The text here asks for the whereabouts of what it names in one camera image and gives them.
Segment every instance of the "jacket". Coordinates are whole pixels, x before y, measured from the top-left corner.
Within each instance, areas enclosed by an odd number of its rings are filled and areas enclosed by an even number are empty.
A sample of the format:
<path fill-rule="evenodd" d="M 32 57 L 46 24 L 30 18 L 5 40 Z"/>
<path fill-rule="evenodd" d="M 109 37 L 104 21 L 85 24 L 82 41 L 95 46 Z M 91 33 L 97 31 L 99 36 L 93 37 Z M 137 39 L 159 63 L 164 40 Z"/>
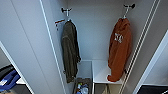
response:
<path fill-rule="evenodd" d="M 63 28 L 62 50 L 64 72 L 66 74 L 67 83 L 70 83 L 74 80 L 74 77 L 76 77 L 78 72 L 77 63 L 81 60 L 76 27 L 71 21 L 67 21 Z"/>
<path fill-rule="evenodd" d="M 130 23 L 127 18 L 120 18 L 110 38 L 108 66 L 111 69 L 111 75 L 108 75 L 108 81 L 120 80 L 125 63 L 131 53 L 131 41 Z"/>

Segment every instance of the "white closet wall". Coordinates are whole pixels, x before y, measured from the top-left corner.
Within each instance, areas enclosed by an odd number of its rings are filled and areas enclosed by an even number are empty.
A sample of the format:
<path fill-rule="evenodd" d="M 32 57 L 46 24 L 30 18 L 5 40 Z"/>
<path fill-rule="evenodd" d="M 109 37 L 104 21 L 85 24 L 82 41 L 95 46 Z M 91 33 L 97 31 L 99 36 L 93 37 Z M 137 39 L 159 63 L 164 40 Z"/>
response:
<path fill-rule="evenodd" d="M 82 60 L 108 60 L 109 40 L 124 0 L 68 0 Z"/>
<path fill-rule="evenodd" d="M 74 82 L 68 84 L 66 82 L 66 77 L 65 74 L 63 73 L 64 65 L 62 60 L 62 47 L 61 47 L 63 26 L 67 20 L 66 13 L 62 13 L 61 8 L 67 9 L 67 1 L 66 0 L 42 0 L 42 1 L 44 5 L 44 11 L 46 14 L 47 23 L 50 29 L 51 41 L 53 43 L 53 48 L 55 50 L 55 56 L 59 66 L 63 86 L 65 88 L 65 92 L 67 94 L 70 94 L 73 91 Z M 58 23 L 56 27 L 54 22 L 60 20 L 65 21 Z"/>
<path fill-rule="evenodd" d="M 78 63 L 77 77 L 92 78 L 92 61 L 81 61 Z"/>

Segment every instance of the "hoodie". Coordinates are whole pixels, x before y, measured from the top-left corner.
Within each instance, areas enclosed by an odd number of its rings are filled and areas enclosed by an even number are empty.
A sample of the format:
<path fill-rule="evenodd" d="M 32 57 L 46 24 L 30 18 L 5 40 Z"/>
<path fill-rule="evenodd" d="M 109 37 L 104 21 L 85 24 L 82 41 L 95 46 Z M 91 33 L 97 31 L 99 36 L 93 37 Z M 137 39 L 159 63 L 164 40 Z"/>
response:
<path fill-rule="evenodd" d="M 111 75 L 108 75 L 108 81 L 120 80 L 131 53 L 131 41 L 130 23 L 127 18 L 120 18 L 110 38 L 108 66 L 111 69 Z"/>

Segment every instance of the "closet shelf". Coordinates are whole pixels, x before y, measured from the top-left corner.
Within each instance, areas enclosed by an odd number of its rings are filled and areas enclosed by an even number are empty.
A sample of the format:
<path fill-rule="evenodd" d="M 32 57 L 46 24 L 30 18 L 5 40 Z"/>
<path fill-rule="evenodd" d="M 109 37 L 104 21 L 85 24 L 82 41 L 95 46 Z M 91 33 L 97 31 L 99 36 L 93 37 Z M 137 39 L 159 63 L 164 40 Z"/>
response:
<path fill-rule="evenodd" d="M 107 76 L 111 75 L 111 69 L 108 67 L 108 61 L 92 61 L 93 83 L 122 84 L 122 81 L 110 82 Z"/>

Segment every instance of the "closet door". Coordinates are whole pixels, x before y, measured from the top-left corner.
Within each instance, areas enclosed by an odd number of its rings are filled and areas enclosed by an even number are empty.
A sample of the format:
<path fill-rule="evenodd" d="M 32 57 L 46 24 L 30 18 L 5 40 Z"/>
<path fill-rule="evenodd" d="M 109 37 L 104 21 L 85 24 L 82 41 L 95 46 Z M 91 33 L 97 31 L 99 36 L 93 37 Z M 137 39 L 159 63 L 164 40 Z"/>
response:
<path fill-rule="evenodd" d="M 63 94 L 64 84 L 60 76 L 56 55 L 54 54 L 53 43 L 51 42 L 49 19 L 49 0 L 12 0 L 19 19 L 26 32 L 29 43 L 34 51 L 47 86 L 52 94 Z"/>
<path fill-rule="evenodd" d="M 0 0 L 0 41 L 26 79 L 31 92 L 34 94 L 53 94 L 47 85 L 41 66 L 12 1 Z"/>
<path fill-rule="evenodd" d="M 167 0 L 156 0 L 156 12 L 153 11 L 153 19 L 147 29 L 147 33 L 140 52 L 137 56 L 128 80 L 125 82 L 122 94 L 132 94 L 146 67 L 148 66 L 153 54 L 160 44 L 168 27 Z"/>

